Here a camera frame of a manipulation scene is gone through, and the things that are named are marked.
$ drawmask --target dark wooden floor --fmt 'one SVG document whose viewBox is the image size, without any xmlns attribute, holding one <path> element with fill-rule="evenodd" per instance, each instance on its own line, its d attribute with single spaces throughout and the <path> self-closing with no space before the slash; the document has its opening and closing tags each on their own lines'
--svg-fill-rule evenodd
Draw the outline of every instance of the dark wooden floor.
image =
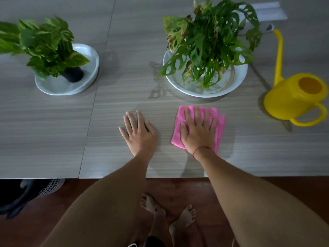
<svg viewBox="0 0 329 247">
<path fill-rule="evenodd" d="M 329 177 L 265 179 L 296 196 L 329 223 Z M 72 202 L 95 181 L 67 180 L 54 194 L 31 201 L 13 220 L 6 221 L 1 216 L 0 246 L 39 246 Z M 174 221 L 191 203 L 197 211 L 196 226 L 204 245 L 231 246 L 233 232 L 207 178 L 148 179 L 145 190 L 167 211 L 168 223 Z M 152 224 L 151 213 L 140 208 L 136 224 L 138 230 L 132 238 L 142 242 Z"/>
</svg>

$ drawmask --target microfiber towel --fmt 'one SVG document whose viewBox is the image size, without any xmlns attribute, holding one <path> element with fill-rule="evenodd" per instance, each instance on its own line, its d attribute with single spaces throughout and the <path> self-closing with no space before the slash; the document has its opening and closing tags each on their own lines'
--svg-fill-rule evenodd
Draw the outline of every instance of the microfiber towel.
<svg viewBox="0 0 329 247">
<path fill-rule="evenodd" d="M 181 141 L 181 122 L 184 122 L 186 124 L 187 130 L 188 130 L 188 125 L 187 125 L 186 118 L 185 118 L 185 108 L 186 107 L 187 106 L 180 106 L 178 108 L 178 112 L 176 115 L 174 134 L 171 139 L 171 144 L 173 144 L 179 148 L 183 148 L 183 149 L 186 149 L 186 147 L 184 146 L 183 142 Z M 192 120 L 194 120 L 194 106 L 188 106 L 188 108 L 190 109 L 190 114 L 191 114 Z M 205 117 L 205 112 L 206 112 L 206 108 L 200 107 L 200 114 L 201 114 L 202 121 Z M 222 114 L 219 114 L 216 108 L 209 108 L 209 112 L 210 112 L 209 122 L 212 122 L 212 119 L 214 117 L 217 118 L 217 125 L 216 125 L 216 131 L 215 131 L 215 139 L 214 139 L 215 140 L 214 151 L 215 151 L 215 153 L 217 153 L 219 146 L 220 146 L 220 141 L 223 136 L 226 117 Z"/>
</svg>

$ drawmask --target white plate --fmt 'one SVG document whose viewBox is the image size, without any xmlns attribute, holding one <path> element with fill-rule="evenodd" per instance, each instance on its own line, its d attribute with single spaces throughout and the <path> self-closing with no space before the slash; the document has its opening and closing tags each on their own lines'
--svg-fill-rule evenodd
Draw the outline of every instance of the white plate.
<svg viewBox="0 0 329 247">
<path fill-rule="evenodd" d="M 74 95 L 89 87 L 97 77 L 99 57 L 96 50 L 85 44 L 75 43 L 72 46 L 73 50 L 83 54 L 90 60 L 89 63 L 80 66 L 84 73 L 83 78 L 78 82 L 72 83 L 63 76 L 57 78 L 48 76 L 45 80 L 35 76 L 36 86 L 42 92 L 49 95 Z"/>
<path fill-rule="evenodd" d="M 163 58 L 163 65 L 167 61 L 169 61 L 172 55 L 173 54 L 169 50 L 167 50 Z M 218 97 L 233 91 L 242 83 L 242 81 L 247 75 L 247 70 L 248 70 L 248 64 L 234 66 L 234 70 L 233 68 L 229 67 L 224 73 L 222 79 L 218 83 L 216 83 L 212 87 L 203 89 L 196 81 L 190 83 L 188 83 L 187 81 L 187 84 L 184 85 L 182 79 L 182 73 L 186 67 L 186 64 L 181 70 L 178 70 L 179 61 L 176 61 L 175 66 L 177 69 L 176 72 L 172 75 L 166 76 L 168 81 L 179 91 L 182 91 L 187 95 L 200 97 L 200 98 Z M 232 81 L 230 81 L 232 71 L 234 71 L 234 77 Z"/>
</svg>

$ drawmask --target potted plant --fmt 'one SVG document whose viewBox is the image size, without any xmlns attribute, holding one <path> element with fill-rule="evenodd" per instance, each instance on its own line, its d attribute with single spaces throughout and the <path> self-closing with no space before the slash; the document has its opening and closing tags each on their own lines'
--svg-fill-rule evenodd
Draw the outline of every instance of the potted plant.
<svg viewBox="0 0 329 247">
<path fill-rule="evenodd" d="M 261 32 L 254 8 L 245 2 L 223 0 L 212 7 L 210 0 L 201 4 L 195 0 L 194 8 L 195 19 L 191 15 L 186 18 L 163 17 L 167 50 L 173 56 L 163 65 L 160 76 L 174 74 L 178 60 L 178 70 L 186 64 L 183 83 L 191 78 L 190 81 L 197 81 L 204 89 L 219 82 L 230 65 L 250 63 L 252 52 L 260 43 Z M 238 12 L 245 16 L 241 22 Z M 247 20 L 253 25 L 246 33 L 249 45 L 238 39 Z"/>
<path fill-rule="evenodd" d="M 80 66 L 89 60 L 72 48 L 74 40 L 68 23 L 59 17 L 36 24 L 32 20 L 19 24 L 0 22 L 0 54 L 27 54 L 27 62 L 35 74 L 45 79 L 62 75 L 69 82 L 82 79 Z"/>
</svg>

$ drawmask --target yellow watering can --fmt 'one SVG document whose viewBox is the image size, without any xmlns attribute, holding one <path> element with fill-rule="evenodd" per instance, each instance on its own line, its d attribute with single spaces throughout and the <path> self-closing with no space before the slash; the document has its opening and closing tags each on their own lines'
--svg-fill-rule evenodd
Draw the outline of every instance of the yellow watering can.
<svg viewBox="0 0 329 247">
<path fill-rule="evenodd" d="M 296 126 L 313 126 L 323 121 L 327 116 L 327 109 L 319 102 L 324 100 L 328 88 L 323 80 L 313 74 L 295 74 L 288 79 L 281 76 L 283 38 L 279 30 L 273 31 L 278 38 L 278 54 L 276 58 L 273 89 L 264 99 L 266 111 L 280 120 L 290 120 Z M 297 117 L 318 107 L 321 115 L 310 122 L 300 122 Z"/>
</svg>

